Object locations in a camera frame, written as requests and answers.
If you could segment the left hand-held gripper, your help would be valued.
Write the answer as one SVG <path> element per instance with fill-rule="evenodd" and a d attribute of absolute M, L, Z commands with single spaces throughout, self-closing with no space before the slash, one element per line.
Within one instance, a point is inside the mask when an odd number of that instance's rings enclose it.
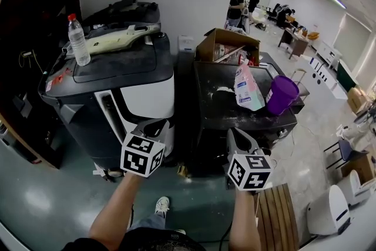
<path fill-rule="evenodd" d="M 120 168 L 148 178 L 162 164 L 169 129 L 170 121 L 165 118 L 138 123 L 125 137 Z"/>

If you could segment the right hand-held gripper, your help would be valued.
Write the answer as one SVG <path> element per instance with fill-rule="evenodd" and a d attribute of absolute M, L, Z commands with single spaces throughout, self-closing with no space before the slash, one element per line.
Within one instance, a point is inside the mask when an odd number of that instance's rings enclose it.
<path fill-rule="evenodd" d="M 269 152 L 257 150 L 258 143 L 245 131 L 232 127 L 226 136 L 227 159 L 226 189 L 253 194 L 264 190 L 272 175 Z"/>

